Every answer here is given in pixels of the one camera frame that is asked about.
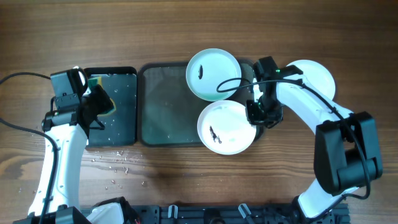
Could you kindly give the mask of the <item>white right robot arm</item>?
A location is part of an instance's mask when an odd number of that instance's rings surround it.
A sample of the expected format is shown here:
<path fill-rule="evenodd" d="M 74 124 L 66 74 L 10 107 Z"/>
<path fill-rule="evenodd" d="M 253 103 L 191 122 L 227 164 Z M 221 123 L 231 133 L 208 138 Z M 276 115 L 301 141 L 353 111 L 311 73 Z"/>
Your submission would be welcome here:
<path fill-rule="evenodd" d="M 376 122 L 369 113 L 337 105 L 303 78 L 263 80 L 246 88 L 255 86 L 261 97 L 246 103 L 251 124 L 271 128 L 287 106 L 315 134 L 315 180 L 292 201 L 287 213 L 292 222 L 317 221 L 346 198 L 369 198 L 371 182 L 383 172 Z"/>

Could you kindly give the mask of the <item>green yellow sponge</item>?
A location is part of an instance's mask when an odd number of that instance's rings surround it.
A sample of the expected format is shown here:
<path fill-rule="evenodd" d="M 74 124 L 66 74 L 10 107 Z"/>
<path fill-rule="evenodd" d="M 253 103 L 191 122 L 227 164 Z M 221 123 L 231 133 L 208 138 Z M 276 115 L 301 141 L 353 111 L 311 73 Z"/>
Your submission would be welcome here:
<path fill-rule="evenodd" d="M 88 87 L 90 88 L 91 95 L 100 91 L 99 95 L 96 97 L 100 110 L 98 116 L 110 116 L 116 111 L 116 105 L 113 99 L 105 92 L 102 80 L 103 77 L 101 76 L 90 78 L 88 80 Z"/>

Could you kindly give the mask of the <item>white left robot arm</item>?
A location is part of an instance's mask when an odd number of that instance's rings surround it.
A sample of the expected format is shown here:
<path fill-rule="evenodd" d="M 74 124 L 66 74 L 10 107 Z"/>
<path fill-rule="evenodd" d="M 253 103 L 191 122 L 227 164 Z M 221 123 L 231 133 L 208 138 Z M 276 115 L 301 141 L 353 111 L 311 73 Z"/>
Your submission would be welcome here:
<path fill-rule="evenodd" d="M 80 211 L 79 181 L 90 125 L 113 108 L 101 85 L 59 93 L 42 122 L 45 159 L 28 216 L 21 223 L 127 223 L 135 213 L 124 197 L 105 200 L 89 215 Z"/>

